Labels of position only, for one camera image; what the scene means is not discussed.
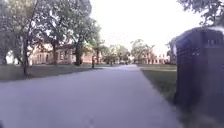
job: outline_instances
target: green foliage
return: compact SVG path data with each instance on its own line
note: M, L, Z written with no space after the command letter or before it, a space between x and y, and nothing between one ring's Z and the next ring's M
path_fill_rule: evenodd
M55 53L57 45L73 42L80 61L84 43L99 38L91 11L90 0L0 0L0 46L22 63L22 51L32 53L27 47L50 43Z
M132 41L132 50L131 54L134 56L135 61L141 61L143 58L150 58L154 59L153 54L153 46L148 46L147 44L143 43L143 40L137 39Z
M224 1L222 0L178 0L184 10L202 14L201 25L224 25Z

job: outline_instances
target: grass lawn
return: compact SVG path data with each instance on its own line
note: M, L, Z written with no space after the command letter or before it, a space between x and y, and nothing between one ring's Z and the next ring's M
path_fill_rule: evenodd
M176 89L176 66L171 65L138 65L143 74L153 85L172 102Z
M144 75L153 83L164 97L172 103L175 93L176 66L138 65ZM179 120L185 128L223 128L222 125L208 117L179 113Z
M93 70L91 67L74 65L58 65L58 66L32 66L28 68L29 78L57 76L61 74L69 74L74 72L83 72ZM22 68L19 66L0 66L0 81L21 80L26 79L22 74Z

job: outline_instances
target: overcast sky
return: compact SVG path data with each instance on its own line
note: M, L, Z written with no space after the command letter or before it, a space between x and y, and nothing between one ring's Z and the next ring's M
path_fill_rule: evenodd
M92 17L102 27L107 44L143 39L164 45L187 29L199 26L200 16L184 12L177 0L91 0Z

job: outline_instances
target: walkway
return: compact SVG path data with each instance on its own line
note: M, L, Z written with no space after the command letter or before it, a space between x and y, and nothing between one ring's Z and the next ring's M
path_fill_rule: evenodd
M4 128L180 128L134 65L0 84Z

